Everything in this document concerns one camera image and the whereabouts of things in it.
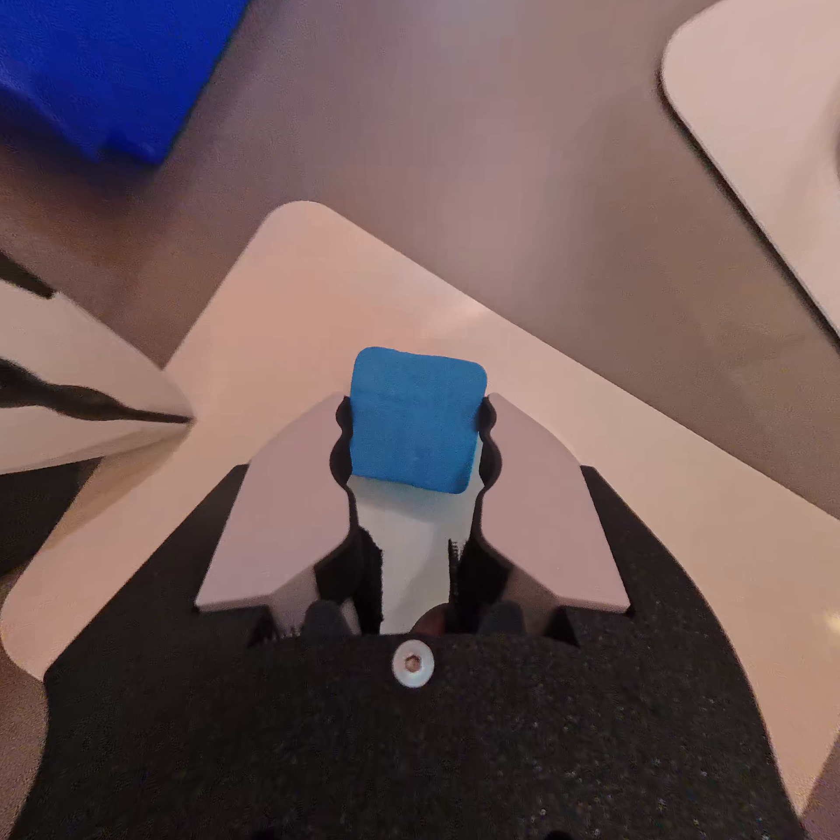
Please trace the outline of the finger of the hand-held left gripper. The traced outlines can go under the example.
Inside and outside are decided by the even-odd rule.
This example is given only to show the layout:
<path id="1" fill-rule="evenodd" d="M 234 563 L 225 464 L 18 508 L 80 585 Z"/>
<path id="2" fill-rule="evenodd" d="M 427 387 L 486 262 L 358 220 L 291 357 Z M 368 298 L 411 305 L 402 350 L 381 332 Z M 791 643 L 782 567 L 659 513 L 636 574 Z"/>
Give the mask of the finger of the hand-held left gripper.
<path id="1" fill-rule="evenodd" d="M 190 407 L 148 358 L 2 253 L 3 409 L 86 422 L 189 424 Z"/>
<path id="2" fill-rule="evenodd" d="M 44 380 L 1 363 L 2 475 L 141 448 L 178 435 L 193 416 L 182 406 L 143 406 L 86 385 Z"/>

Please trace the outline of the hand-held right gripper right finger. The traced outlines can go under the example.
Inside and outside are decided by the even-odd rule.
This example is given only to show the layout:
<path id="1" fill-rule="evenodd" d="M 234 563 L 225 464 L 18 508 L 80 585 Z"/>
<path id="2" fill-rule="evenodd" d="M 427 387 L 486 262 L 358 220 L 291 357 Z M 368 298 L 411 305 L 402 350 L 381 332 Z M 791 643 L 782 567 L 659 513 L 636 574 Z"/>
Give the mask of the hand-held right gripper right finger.
<path id="1" fill-rule="evenodd" d="M 498 393 L 483 400 L 478 431 L 482 488 L 467 541 L 450 553 L 449 627 L 476 633 L 500 603 L 540 636 L 558 632 L 569 608 L 628 614 L 579 460 Z"/>

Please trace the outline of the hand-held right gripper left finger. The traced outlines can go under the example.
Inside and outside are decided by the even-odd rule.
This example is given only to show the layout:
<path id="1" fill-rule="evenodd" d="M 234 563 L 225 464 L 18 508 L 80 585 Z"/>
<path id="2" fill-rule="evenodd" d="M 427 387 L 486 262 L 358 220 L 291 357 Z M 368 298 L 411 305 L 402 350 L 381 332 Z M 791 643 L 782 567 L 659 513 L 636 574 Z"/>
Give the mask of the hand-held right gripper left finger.
<path id="1" fill-rule="evenodd" d="M 356 634 L 382 629 L 382 551 L 359 519 L 350 399 L 331 394 L 248 464 L 195 599 L 201 613 L 265 607 L 282 634 L 315 602 Z"/>

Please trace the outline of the blue whiteboard eraser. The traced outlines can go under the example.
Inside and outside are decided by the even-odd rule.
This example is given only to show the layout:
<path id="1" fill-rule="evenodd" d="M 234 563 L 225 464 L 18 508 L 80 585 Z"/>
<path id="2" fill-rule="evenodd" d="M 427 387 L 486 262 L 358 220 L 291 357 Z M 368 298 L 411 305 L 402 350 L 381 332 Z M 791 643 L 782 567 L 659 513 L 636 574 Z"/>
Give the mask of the blue whiteboard eraser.
<path id="1" fill-rule="evenodd" d="M 478 363 L 368 347 L 350 386 L 353 474 L 449 495 L 466 491 L 487 390 Z"/>

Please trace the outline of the white whiteboard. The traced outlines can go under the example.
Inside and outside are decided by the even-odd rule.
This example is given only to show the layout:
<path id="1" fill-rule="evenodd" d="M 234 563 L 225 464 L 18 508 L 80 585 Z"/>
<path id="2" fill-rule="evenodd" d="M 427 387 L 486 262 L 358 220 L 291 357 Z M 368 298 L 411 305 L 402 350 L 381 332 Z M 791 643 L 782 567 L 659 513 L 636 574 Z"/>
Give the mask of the white whiteboard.
<path id="1" fill-rule="evenodd" d="M 10 591 L 2 642 L 37 680 L 226 476 L 379 345 L 481 364 L 684 567 L 751 683 L 796 811 L 838 734 L 839 524 L 317 203 L 272 212 L 166 367 L 180 440 L 105 458 Z"/>

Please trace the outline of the blue plastic bin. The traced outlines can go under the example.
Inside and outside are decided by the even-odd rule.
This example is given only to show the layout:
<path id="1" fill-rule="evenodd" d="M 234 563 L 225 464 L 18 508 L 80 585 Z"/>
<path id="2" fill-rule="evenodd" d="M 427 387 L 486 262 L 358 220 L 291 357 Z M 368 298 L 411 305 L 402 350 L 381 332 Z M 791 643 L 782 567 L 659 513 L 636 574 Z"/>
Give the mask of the blue plastic bin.
<path id="1" fill-rule="evenodd" d="M 2 134 L 160 165 L 248 1 L 2 1 Z"/>

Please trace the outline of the white table sign stand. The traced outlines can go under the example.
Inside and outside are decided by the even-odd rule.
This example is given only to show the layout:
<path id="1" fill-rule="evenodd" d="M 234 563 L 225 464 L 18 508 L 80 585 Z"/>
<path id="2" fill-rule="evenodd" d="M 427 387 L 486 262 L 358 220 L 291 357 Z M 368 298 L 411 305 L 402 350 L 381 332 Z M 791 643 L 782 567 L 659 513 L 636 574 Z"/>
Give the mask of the white table sign stand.
<path id="1" fill-rule="evenodd" d="M 666 99 L 835 333 L 839 2 L 727 1 L 671 36 Z"/>

